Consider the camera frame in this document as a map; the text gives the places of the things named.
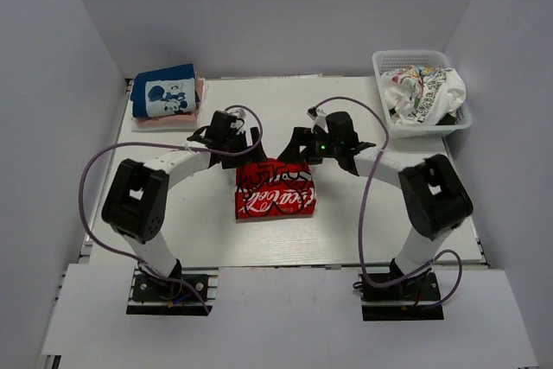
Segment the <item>white t-shirt red print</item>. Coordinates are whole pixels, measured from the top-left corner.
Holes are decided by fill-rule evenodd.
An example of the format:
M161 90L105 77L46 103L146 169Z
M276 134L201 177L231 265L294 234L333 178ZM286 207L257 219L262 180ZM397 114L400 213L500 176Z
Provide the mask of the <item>white t-shirt red print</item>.
M277 159L250 163L236 170L235 219L276 219L315 212L315 183L305 163Z

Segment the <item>white cartoon print t-shirt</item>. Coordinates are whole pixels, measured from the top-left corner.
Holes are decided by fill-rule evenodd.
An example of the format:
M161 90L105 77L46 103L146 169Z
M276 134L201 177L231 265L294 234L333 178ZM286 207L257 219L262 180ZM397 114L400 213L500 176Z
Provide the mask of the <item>white cartoon print t-shirt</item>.
M464 81L452 67L408 66L380 76L386 108L397 125L434 126L456 116L467 98Z

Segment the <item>dark green t-shirt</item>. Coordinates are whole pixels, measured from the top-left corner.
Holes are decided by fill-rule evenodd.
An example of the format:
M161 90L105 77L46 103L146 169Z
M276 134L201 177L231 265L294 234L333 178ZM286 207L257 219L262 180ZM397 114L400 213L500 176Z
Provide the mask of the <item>dark green t-shirt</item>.
M456 125L456 116L450 113L445 114L437 123L438 126Z

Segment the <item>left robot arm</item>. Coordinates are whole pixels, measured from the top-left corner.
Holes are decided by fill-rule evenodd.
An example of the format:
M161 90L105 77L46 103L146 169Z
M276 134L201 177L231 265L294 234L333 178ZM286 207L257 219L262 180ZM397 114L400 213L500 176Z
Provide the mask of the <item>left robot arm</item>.
M175 185L219 164L224 169L246 165L258 154L264 129L259 117L246 138L249 109L232 105L216 111L210 124L194 131L182 145L166 145L167 153L146 161L123 160L117 168L101 211L102 220L131 248L153 289L165 299L181 293L181 263L162 235L168 193Z

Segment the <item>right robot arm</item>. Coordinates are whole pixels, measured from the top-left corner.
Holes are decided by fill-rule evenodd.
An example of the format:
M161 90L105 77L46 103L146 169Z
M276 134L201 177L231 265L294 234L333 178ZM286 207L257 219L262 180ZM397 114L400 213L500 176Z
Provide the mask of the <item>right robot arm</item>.
M446 251L443 242L471 216L474 205L449 159L435 154L414 166L385 155L385 146L363 142L350 115L337 111L328 115L312 109L311 128L295 127L291 139L277 158L286 163L320 164L334 159L351 175L365 177L358 223L358 251L362 275L369 286L387 289L398 297L413 297L422 287L420 275ZM399 188L410 220L410 231L401 251L390 263L391 277L378 283L366 272L363 255L363 221L373 180Z

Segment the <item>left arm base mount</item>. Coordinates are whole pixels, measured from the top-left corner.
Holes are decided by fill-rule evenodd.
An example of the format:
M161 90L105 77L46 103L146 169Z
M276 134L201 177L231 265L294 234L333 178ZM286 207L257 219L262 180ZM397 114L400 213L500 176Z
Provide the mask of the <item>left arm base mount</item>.
M157 281L145 270L136 267L130 283L127 315L208 316L218 288L219 269L187 269L181 280L190 284L202 301L186 285Z

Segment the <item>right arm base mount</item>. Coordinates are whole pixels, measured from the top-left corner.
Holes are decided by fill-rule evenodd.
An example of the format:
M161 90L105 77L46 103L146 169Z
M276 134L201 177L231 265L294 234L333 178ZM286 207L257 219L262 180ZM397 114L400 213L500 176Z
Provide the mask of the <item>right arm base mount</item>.
M359 273L353 283L361 299L363 321L442 321L442 299L435 273L425 271L418 277L386 288L374 288Z

